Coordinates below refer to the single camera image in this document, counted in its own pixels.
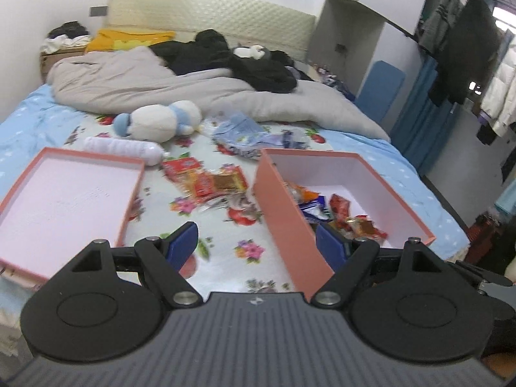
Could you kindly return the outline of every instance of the gray blanket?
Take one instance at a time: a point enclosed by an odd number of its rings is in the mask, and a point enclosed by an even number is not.
[[[59,103],[86,112],[131,113],[148,104],[192,100],[203,116],[233,108],[259,122],[314,121],[326,129],[389,140],[380,126],[323,84],[299,81],[292,93],[277,94],[255,91],[226,68],[176,76],[146,47],[65,58],[52,67],[47,83]]]

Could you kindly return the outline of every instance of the bed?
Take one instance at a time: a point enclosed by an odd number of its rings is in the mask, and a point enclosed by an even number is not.
[[[106,26],[119,30],[171,29],[177,32],[175,39],[183,42],[191,40],[198,31],[214,28],[226,37],[230,46],[259,43],[303,61],[314,21],[314,16],[256,0],[109,0]],[[307,66],[298,66],[308,71]],[[335,97],[344,98],[329,87],[328,90]],[[80,150],[88,136],[114,136],[109,115],[84,113],[60,104],[55,94],[50,85],[43,85],[0,125],[1,196],[43,147]],[[289,122],[263,125],[271,132],[302,128],[311,138],[312,150],[361,154],[436,235],[432,250],[438,256],[450,260],[465,257],[469,246],[466,235],[420,181],[412,165],[390,145],[388,137],[382,136],[379,127],[368,123],[367,127],[349,133],[323,129],[313,122],[292,122],[298,117],[291,114],[283,119]],[[375,133],[379,137],[364,136]],[[223,163],[239,164],[249,183],[254,180],[257,166],[254,160],[232,156],[203,135],[177,138],[164,148],[176,158],[194,156],[212,169]],[[184,272],[203,296],[210,291],[258,293],[295,289],[251,195],[235,201],[229,208],[195,208],[158,167],[145,172],[125,244],[132,245],[149,235],[164,236],[190,220],[199,225],[200,240]],[[135,280],[131,274],[123,277]],[[9,270],[0,278],[0,351],[5,354],[17,353],[19,314],[32,292],[30,288],[30,282],[16,280]]]

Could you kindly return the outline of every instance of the white floral sheet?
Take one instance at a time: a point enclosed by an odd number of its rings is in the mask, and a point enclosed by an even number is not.
[[[109,116],[88,115],[74,130],[65,147],[81,150],[86,137],[114,135]],[[314,128],[301,123],[265,124],[270,132],[294,127],[304,128],[310,138],[310,149],[331,150]],[[254,183],[256,160],[232,155],[219,148],[209,138],[195,133],[165,143],[165,150],[174,158],[192,156],[209,170],[234,163],[242,167],[249,187]],[[168,236],[187,221],[197,223],[199,244],[182,269],[188,282],[207,296],[212,291],[224,292],[285,292],[294,289],[274,241],[257,209],[252,196],[235,199],[229,207],[205,209],[182,194],[158,166],[146,168],[140,195],[134,204],[127,226],[125,245],[147,236]],[[136,281],[135,275],[124,275]]]

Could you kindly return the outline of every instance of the cream tufted headboard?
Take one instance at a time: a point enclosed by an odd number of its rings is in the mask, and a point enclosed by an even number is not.
[[[260,0],[109,0],[106,27],[174,30],[187,42],[205,29],[230,47],[260,44],[304,61],[315,16]]]

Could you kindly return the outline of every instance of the curtain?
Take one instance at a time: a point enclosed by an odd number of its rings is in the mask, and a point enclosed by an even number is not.
[[[457,121],[456,105],[436,106],[428,91],[437,77],[437,61],[426,55],[414,87],[391,131],[391,143],[420,176],[430,171]]]

